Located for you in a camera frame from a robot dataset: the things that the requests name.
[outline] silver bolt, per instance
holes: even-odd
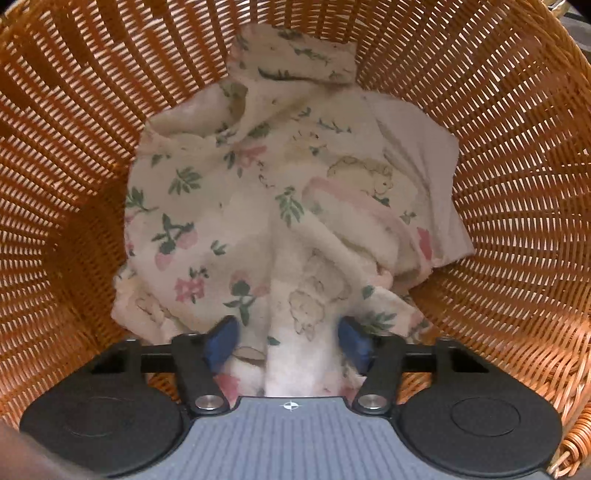
[[[195,406],[201,410],[217,410],[223,407],[223,398],[217,395],[201,395],[195,400]]]
[[[383,398],[382,395],[369,394],[359,397],[357,403],[368,410],[377,410],[379,408],[384,408],[388,404],[388,400]]]

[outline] ribbed gray surface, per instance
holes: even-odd
[[[284,405],[299,406],[288,410]],[[169,457],[129,480],[415,480],[455,478],[417,459],[384,419],[341,398],[243,398],[195,422]],[[543,473],[528,477],[545,480]]]

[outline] orange wicker weave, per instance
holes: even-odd
[[[414,291],[444,333],[551,401],[551,471],[591,452],[591,69],[539,0],[35,0],[0,20],[0,417],[125,335],[126,173],[142,124],[225,74],[246,22],[359,44],[359,83],[460,141],[477,254]],[[402,399],[426,375],[407,377]],[[154,382],[174,392],[165,377]]]

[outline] crosshair logo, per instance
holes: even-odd
[[[286,410],[289,410],[289,411],[294,411],[294,410],[297,410],[298,408],[300,408],[300,404],[299,404],[299,403],[296,403],[296,402],[294,402],[293,400],[290,400],[289,402],[285,402],[285,403],[282,405],[282,407],[283,407],[284,409],[286,409]]]

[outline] floral fabric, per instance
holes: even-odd
[[[419,340],[407,296],[470,254],[452,201],[457,142],[355,85],[355,45],[269,25],[229,77],[145,125],[129,175],[113,318],[152,343],[240,321],[228,395],[351,395],[336,325]]]

